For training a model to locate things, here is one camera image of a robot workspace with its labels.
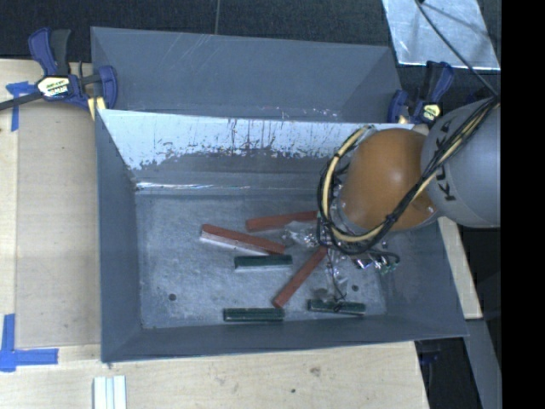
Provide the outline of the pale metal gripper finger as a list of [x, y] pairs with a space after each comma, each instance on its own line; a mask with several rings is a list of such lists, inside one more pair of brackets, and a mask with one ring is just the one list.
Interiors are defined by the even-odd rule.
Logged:
[[347, 289], [351, 280], [349, 271], [352, 268], [352, 261], [344, 255], [328, 255], [326, 273], [331, 286], [334, 289]]
[[314, 228], [286, 228], [283, 231], [283, 242], [287, 246], [318, 247], [319, 245]]

